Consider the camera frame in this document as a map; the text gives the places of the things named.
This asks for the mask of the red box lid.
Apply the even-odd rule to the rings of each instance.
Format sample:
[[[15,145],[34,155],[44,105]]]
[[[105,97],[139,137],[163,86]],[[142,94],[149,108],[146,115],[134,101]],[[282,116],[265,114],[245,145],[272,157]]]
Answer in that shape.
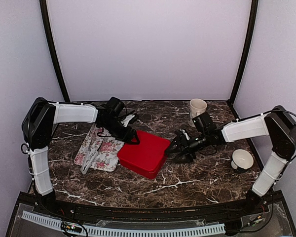
[[[154,179],[167,158],[164,152],[170,141],[140,130],[137,135],[140,144],[125,144],[117,153],[117,157],[122,166]]]

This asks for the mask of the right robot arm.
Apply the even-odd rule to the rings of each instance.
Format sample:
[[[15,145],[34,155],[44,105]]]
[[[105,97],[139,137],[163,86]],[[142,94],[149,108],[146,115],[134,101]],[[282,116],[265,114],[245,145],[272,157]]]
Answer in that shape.
[[[235,119],[222,126],[217,126],[207,112],[192,118],[192,122],[200,135],[192,138],[185,129],[177,130],[165,150],[167,155],[174,154],[177,162],[194,161],[195,153],[208,146],[269,138],[272,145],[270,157],[247,192],[247,199],[242,202],[242,210],[253,214],[261,206],[260,199],[281,179],[287,166],[296,158],[296,114],[278,105],[269,111]]]

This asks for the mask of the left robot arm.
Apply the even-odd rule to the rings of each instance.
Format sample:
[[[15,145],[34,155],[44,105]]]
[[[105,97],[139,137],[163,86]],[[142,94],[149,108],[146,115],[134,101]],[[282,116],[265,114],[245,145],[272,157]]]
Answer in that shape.
[[[67,122],[94,123],[98,128],[106,129],[116,140],[138,145],[139,136],[131,127],[138,115],[134,112],[121,115],[124,107],[124,103],[116,97],[99,106],[52,102],[42,97],[34,101],[22,122],[21,129],[24,144],[27,146],[26,153],[30,157],[31,175],[40,195],[46,196],[54,191],[48,166],[48,147],[54,125]]]

